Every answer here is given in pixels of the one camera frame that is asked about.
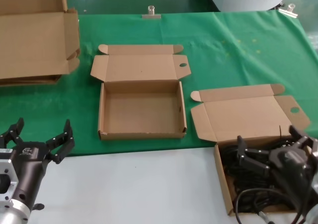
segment flattened cardboard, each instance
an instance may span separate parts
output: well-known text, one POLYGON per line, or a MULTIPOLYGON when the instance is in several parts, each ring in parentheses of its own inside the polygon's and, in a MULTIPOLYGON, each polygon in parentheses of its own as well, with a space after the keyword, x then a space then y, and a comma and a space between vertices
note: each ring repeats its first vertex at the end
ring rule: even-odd
POLYGON ((100 45, 91 75, 101 86, 102 140, 182 138, 186 118, 179 78, 191 73, 176 45, 100 45))
MULTIPOLYGON (((233 179, 224 173, 220 148, 236 143, 242 136, 248 147, 261 147, 288 136, 291 124, 305 129, 310 120, 292 96, 277 96, 284 92, 280 84, 241 86, 194 91, 191 98, 201 101, 191 109, 198 134, 203 140, 217 142, 215 163, 228 215, 234 215, 233 200, 236 198, 233 179), (299 112, 292 113, 292 108, 299 112)), ((285 212, 284 207, 273 206, 267 212, 285 212)))
POLYGON ((53 83, 73 72, 80 63, 76 11, 66 11, 66 0, 10 1, 0 0, 0 85, 53 83))

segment black cable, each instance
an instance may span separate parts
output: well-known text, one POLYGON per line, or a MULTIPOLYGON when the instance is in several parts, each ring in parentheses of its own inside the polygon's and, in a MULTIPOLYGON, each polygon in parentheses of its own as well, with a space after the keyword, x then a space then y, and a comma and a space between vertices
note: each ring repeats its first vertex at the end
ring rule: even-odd
POLYGON ((306 194, 305 194, 305 198, 292 222, 292 224, 296 224, 297 221, 299 220, 300 216, 302 215, 302 213, 304 212, 304 210, 306 209, 306 206, 307 206, 307 202, 310 198, 310 195, 311 195, 311 192, 312 192, 312 178, 310 179, 309 181, 309 185, 308 185, 308 188, 307 188, 307 191, 306 191, 306 194))
POLYGON ((242 192, 240 192, 240 194, 238 195, 236 201, 235 201, 235 217, 238 221, 238 224, 242 224, 240 219, 239 219, 239 212, 238 212, 238 206, 239 206, 239 200, 240 198, 246 194, 246 193, 249 193, 249 192, 272 192, 272 193, 275 193, 276 195, 278 196, 281 196, 283 197, 284 199, 289 199, 289 197, 286 195, 286 194, 283 194, 275 189, 270 189, 270 188, 251 188, 251 189, 246 189, 242 192))
POLYGON ((298 224, 304 224, 305 223, 305 218, 303 218, 298 224))
MULTIPOLYGON (((266 147, 263 147, 263 150, 272 150, 280 147, 291 146, 293 142, 294 139, 292 138, 280 139, 277 142, 270 143, 266 147)), ((222 164, 225 167, 225 174, 234 178, 233 185, 237 195, 246 189, 274 189, 276 186, 278 187, 276 182, 271 177, 265 178, 240 166, 237 157, 237 145, 227 146, 221 149, 220 152, 222 164)), ((266 155, 261 155, 259 153, 249 153, 248 156, 264 164, 269 164, 268 156, 266 155)), ((256 193, 245 195, 244 198, 242 198, 239 202, 238 211, 240 213, 258 213, 268 206, 277 204, 284 204, 290 209, 294 208, 289 199, 282 199, 281 196, 274 195, 273 193, 265 193, 262 195, 256 193)))

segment table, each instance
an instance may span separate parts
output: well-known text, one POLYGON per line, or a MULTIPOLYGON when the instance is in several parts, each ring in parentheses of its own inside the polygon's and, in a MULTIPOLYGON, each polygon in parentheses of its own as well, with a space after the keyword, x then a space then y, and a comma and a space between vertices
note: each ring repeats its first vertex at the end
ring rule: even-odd
POLYGON ((76 147, 72 155, 211 147, 197 138, 190 109, 194 90, 281 83, 312 121, 318 137, 318 55, 299 21, 277 11, 79 16, 80 67, 56 85, 0 88, 0 131, 19 117, 21 137, 46 141, 70 118, 76 147), (107 141, 97 135, 100 81, 90 76, 99 44, 182 44, 192 74, 183 78, 187 135, 183 139, 107 141))
MULTIPOLYGON (((214 148, 118 153, 50 163, 28 224, 236 224, 228 217, 214 148)), ((290 224, 294 214, 270 215, 290 224)), ((243 215, 243 224, 263 224, 243 215)))

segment box handle hole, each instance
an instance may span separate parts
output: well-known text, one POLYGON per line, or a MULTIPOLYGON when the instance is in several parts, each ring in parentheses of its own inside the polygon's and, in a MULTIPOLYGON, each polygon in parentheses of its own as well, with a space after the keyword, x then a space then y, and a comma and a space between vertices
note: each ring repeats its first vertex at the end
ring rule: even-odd
POLYGON ((292 109, 290 109, 291 113, 298 113, 299 112, 299 108, 298 107, 292 107, 292 109))

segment cardboard sheet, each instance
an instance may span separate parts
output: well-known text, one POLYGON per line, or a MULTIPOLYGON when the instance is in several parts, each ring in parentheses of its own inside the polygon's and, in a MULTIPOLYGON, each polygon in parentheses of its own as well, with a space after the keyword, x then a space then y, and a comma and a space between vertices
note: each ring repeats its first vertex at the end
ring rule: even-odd
POLYGON ((52 83, 79 66, 78 15, 66 0, 0 0, 0 38, 0 85, 52 83))

